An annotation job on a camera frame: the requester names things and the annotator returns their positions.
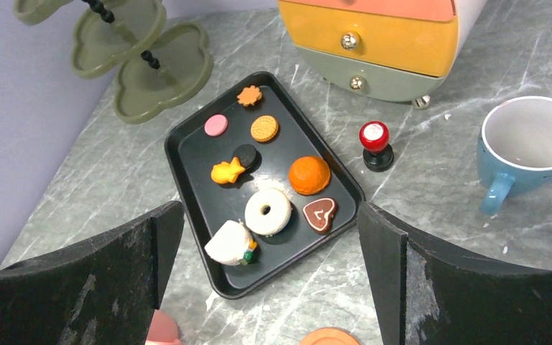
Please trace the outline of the green three-tier serving stand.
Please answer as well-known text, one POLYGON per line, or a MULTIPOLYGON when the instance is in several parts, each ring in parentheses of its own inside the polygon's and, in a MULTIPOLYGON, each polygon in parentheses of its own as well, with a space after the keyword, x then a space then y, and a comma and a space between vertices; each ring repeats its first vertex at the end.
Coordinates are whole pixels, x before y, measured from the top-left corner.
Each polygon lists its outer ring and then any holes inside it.
POLYGON ((208 36, 192 22, 165 28, 161 1, 87 1, 73 30, 70 65, 92 79, 113 68, 116 115, 141 124, 186 102, 213 69, 208 36))

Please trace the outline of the orange fish-shaped pastry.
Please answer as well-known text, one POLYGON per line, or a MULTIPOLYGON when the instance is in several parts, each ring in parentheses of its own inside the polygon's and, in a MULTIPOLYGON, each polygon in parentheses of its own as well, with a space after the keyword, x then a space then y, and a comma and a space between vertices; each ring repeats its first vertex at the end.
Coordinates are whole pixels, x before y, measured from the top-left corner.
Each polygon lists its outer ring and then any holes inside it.
POLYGON ((211 179, 220 185, 235 183, 246 168, 242 166, 238 157, 233 157, 231 162, 221 162, 214 165, 211 171, 211 179))

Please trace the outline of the pink round cookie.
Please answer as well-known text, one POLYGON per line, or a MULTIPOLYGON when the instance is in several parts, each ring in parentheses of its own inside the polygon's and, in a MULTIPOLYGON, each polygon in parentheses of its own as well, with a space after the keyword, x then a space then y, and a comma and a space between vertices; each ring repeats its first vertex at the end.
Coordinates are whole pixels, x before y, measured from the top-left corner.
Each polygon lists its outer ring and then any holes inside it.
POLYGON ((215 114, 206 120, 204 132, 210 137, 222 135, 228 128, 229 120, 223 114, 215 114))

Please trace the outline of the orange flower cookie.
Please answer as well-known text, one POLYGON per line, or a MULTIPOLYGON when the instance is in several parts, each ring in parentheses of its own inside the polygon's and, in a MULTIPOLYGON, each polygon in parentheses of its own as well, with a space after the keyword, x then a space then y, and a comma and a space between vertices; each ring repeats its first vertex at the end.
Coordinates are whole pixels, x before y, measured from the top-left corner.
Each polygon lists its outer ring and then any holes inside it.
POLYGON ((258 86, 244 87, 237 95, 237 101, 244 107, 254 106, 262 100, 262 91, 258 86))

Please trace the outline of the red and black stamp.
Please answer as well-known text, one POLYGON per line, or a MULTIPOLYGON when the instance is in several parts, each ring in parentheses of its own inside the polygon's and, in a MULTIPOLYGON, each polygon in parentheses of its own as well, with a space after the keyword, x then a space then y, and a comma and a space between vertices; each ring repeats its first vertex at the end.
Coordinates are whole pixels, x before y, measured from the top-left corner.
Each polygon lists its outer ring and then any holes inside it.
POLYGON ((359 130, 359 141, 363 146, 363 160, 373 172, 388 170, 394 162, 394 152, 389 143, 390 132, 380 121, 369 121, 359 130))

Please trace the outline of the white glazed donut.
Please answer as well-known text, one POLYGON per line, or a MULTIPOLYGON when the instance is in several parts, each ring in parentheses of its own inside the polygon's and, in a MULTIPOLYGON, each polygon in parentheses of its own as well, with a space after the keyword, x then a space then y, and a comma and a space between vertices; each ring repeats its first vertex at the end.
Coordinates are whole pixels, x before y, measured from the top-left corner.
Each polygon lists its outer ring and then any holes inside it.
POLYGON ((291 213, 291 203, 281 190, 264 188, 247 201, 244 220, 247 228, 255 234, 272 236, 283 230, 291 213))

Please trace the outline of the orange round coaster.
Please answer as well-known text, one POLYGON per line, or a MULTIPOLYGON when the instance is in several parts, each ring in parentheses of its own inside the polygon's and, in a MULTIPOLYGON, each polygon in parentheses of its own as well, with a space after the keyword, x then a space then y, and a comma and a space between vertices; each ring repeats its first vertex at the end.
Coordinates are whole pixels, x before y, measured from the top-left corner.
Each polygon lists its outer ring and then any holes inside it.
POLYGON ((349 333, 339 328, 319 328, 307 334, 300 345, 360 345, 349 333))

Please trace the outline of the tan round biscuit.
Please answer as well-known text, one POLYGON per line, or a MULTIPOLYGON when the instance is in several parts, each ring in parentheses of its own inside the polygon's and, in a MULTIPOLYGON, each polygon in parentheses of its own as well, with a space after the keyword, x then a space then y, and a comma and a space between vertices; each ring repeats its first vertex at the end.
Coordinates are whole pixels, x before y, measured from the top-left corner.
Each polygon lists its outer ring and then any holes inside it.
POLYGON ((280 125, 275 117, 263 115, 253 121, 250 134, 257 142, 268 142, 278 134, 279 129, 280 125))

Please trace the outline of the round three-drawer mini cabinet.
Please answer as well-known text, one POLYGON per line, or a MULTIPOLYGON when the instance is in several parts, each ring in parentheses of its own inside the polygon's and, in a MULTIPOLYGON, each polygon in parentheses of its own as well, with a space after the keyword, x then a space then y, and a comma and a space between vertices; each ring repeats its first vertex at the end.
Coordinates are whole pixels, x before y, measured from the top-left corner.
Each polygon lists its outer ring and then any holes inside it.
POLYGON ((352 93, 429 106, 485 1, 279 1, 304 61, 352 93))

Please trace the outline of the orange round bun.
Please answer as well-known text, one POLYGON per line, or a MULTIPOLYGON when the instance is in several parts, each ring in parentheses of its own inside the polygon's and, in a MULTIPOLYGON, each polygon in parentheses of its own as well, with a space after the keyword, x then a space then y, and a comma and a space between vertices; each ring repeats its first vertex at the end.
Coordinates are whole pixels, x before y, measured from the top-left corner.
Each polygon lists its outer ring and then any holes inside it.
POLYGON ((331 169, 321 157, 304 156, 290 166, 288 178, 295 192, 311 196, 322 191, 330 183, 331 169))

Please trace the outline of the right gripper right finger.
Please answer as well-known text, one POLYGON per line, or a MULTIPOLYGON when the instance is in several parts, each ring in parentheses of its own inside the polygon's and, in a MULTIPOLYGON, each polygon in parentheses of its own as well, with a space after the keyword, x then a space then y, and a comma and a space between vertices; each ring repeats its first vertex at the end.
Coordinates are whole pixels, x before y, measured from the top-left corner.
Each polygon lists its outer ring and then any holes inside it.
POLYGON ((471 252, 371 203, 357 226, 385 344, 552 344, 552 270, 471 252))

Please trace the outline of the blue mug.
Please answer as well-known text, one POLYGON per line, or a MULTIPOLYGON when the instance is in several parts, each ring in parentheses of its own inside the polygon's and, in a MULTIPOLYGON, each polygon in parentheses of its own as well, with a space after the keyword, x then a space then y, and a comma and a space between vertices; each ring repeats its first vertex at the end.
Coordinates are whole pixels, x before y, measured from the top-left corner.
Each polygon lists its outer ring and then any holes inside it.
POLYGON ((552 98, 522 96, 493 108, 479 130, 477 172, 487 188, 479 209, 488 215, 507 197, 552 181, 552 98))

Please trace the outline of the brown heart cookie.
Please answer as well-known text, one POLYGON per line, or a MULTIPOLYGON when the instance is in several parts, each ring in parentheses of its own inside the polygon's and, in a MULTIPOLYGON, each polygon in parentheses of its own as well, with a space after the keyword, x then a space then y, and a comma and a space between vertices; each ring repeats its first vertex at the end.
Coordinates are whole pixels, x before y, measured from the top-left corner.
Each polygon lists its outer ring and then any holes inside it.
POLYGON ((331 229, 338 207, 333 198, 320 198, 306 204, 302 212, 309 227, 317 234, 324 235, 331 229))

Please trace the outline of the black round cookie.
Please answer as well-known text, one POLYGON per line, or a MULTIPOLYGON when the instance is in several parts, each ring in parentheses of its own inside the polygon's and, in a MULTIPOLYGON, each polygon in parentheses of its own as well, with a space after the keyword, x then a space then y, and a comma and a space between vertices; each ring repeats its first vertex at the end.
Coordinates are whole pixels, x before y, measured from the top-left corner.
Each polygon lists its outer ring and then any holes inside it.
POLYGON ((244 167, 246 170, 248 170, 255 165, 255 162, 259 157, 259 153, 253 145, 243 144, 238 146, 234 150, 232 157, 237 158, 240 165, 244 167))

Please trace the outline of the black rectangular baking tray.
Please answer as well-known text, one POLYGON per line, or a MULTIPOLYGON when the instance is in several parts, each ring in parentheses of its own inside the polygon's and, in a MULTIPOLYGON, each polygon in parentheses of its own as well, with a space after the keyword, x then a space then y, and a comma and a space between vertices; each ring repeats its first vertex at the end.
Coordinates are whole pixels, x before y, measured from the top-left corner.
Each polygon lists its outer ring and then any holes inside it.
POLYGON ((343 162, 285 87, 267 71, 248 75, 175 126, 165 140, 165 154, 210 284, 226 299, 248 295, 352 228, 365 199, 343 162), (248 86, 258 86, 262 100, 244 107, 237 95, 248 86), (226 116, 229 125, 222 135, 210 137, 203 127, 215 114, 226 116), (280 129, 270 142, 254 143, 250 127, 261 115, 275 117, 280 129), (259 161, 234 184, 213 182, 213 166, 230 161, 234 150, 243 144, 254 144, 259 161), (304 156, 321 157, 331 169, 331 182, 321 195, 333 198, 339 207, 333 226, 324 235, 312 231, 303 218, 302 209, 311 198, 296 193, 289 184, 290 166, 304 156), (257 237, 257 256, 251 264, 226 266, 212 260, 205 245, 225 221, 242 220, 248 199, 263 188, 276 188, 289 198, 293 207, 290 222, 279 234, 257 237))

